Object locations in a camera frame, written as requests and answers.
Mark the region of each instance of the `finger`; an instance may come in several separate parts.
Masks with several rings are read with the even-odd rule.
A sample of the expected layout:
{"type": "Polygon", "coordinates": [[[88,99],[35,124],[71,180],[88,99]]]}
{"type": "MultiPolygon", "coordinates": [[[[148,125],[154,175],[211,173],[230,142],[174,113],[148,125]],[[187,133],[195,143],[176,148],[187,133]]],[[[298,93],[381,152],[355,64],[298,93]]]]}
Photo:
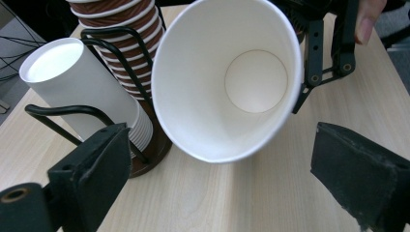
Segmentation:
{"type": "Polygon", "coordinates": [[[356,20],[355,39],[358,44],[367,44],[377,18],[387,0],[360,0],[356,20]]]}

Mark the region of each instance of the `stack of paper cups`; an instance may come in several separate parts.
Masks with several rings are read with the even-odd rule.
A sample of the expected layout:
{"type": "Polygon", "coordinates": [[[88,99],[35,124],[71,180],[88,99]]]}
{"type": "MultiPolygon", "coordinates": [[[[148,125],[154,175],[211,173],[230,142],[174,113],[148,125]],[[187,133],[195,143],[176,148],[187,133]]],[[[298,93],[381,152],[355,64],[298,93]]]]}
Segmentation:
{"type": "MultiPolygon", "coordinates": [[[[67,0],[72,12],[78,17],[79,24],[86,29],[106,29],[117,26],[131,27],[145,42],[154,60],[160,40],[164,34],[159,10],[155,0],[67,0]]],[[[123,52],[132,70],[145,91],[151,97],[151,67],[142,53],[137,40],[129,34],[98,35],[97,39],[114,44],[123,52]]],[[[117,57],[109,50],[96,46],[111,72],[124,89],[135,99],[144,100],[142,94],[131,80],[117,57]]]]}

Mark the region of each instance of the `paper cup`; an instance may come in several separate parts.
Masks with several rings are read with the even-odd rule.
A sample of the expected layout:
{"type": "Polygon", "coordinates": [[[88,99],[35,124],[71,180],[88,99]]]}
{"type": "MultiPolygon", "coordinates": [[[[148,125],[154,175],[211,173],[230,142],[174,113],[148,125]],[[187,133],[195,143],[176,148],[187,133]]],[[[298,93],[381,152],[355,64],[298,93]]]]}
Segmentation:
{"type": "MultiPolygon", "coordinates": [[[[137,130],[134,126],[139,121],[148,118],[139,103],[124,91],[81,40],[66,38],[40,47],[23,62],[19,73],[21,79],[51,107],[94,106],[114,123],[125,122],[133,130],[137,130]]],[[[89,115],[62,118],[82,139],[105,127],[89,115]]],[[[143,141],[151,139],[150,134],[144,136],[143,141]]]]}
{"type": "Polygon", "coordinates": [[[293,27],[267,0],[202,0],[161,40],[153,101],[168,137],[207,162],[246,158],[269,142],[298,98],[293,27]]]}

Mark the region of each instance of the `table surface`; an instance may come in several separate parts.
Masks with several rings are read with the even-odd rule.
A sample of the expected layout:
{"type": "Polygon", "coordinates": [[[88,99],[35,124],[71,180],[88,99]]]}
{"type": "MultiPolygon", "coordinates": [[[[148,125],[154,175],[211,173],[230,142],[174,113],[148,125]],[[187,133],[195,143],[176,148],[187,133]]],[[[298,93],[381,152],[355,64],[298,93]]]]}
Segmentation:
{"type": "MultiPolygon", "coordinates": [[[[182,9],[164,8],[166,25],[182,9]]],[[[327,15],[325,67],[331,64],[333,23],[327,15]]],[[[99,231],[359,231],[309,172],[316,125],[346,127],[410,159],[410,98],[375,32],[355,53],[354,73],[314,89],[251,158],[209,164],[173,146],[154,170],[128,180],[99,231]]],[[[46,170],[74,148],[28,116],[28,103],[46,105],[29,90],[0,128],[0,189],[45,185],[46,170]]]]}

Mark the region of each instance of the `screw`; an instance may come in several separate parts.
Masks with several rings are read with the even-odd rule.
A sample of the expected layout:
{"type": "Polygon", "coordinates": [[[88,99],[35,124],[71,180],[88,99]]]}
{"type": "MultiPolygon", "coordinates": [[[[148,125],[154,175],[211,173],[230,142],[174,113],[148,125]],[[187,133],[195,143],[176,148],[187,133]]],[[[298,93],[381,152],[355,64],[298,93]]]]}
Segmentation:
{"type": "Polygon", "coordinates": [[[345,64],[345,65],[343,66],[343,69],[344,69],[345,71],[351,71],[351,70],[352,70],[352,66],[351,66],[350,64],[345,64]]]}
{"type": "Polygon", "coordinates": [[[318,75],[313,75],[313,76],[311,77],[311,80],[312,80],[313,82],[316,82],[316,81],[319,80],[319,76],[318,76],[318,75]]]}

